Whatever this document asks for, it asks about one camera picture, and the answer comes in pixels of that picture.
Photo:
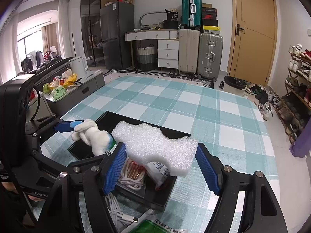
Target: white drawer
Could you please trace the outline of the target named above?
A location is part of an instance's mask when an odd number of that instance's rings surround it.
[[[146,39],[146,32],[133,32],[125,34],[125,41]]]
[[[159,67],[178,69],[178,60],[158,59]]]
[[[178,40],[158,40],[158,49],[178,50]]]
[[[178,60],[178,50],[158,49],[158,59]]]
[[[169,39],[169,31],[147,31],[146,39]]]
[[[177,39],[178,31],[169,31],[169,38],[170,39]]]

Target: purple cloth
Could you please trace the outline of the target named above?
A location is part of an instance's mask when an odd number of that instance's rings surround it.
[[[294,144],[290,146],[290,152],[295,157],[303,158],[311,149],[311,122],[309,121],[306,127],[296,139]]]

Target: metal screw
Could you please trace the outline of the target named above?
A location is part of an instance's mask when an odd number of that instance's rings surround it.
[[[224,166],[224,170],[226,172],[231,172],[232,171],[232,167],[231,166]]]
[[[92,166],[91,171],[92,172],[97,172],[99,170],[99,166]]]
[[[80,172],[80,168],[77,167],[77,166],[75,166],[75,167],[73,168],[73,171],[74,171],[74,172]]]
[[[61,173],[59,174],[59,176],[60,176],[61,178],[65,178],[65,177],[67,176],[67,172],[61,172]]]
[[[256,172],[256,175],[259,177],[259,178],[262,178],[263,177],[263,173],[261,171],[257,171]]]

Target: teal and white tablecloth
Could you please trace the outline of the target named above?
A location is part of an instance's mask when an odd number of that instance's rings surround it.
[[[219,157],[224,165],[248,174],[262,171],[279,199],[273,147],[260,112],[250,100],[170,79],[125,76],[84,99],[63,119],[96,120],[107,110],[190,133],[191,137],[203,142],[212,155]],[[68,165],[76,161],[67,151],[72,143],[70,133],[57,133],[42,145],[42,151],[58,163]],[[173,228],[203,232],[217,198],[206,186],[194,159],[187,177],[178,177],[166,210],[158,216]],[[241,194],[232,232],[238,229],[243,202]],[[136,213],[135,208],[128,210],[125,211],[128,214]],[[81,208],[82,217],[86,217],[84,211],[85,207]]]

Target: silver suitcase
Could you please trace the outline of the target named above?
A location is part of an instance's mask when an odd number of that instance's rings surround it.
[[[197,62],[198,78],[211,78],[217,81],[219,74],[222,46],[224,38],[221,35],[202,33],[200,35],[199,57]]]
[[[179,30],[178,70],[180,72],[196,74],[199,38],[199,31]]]

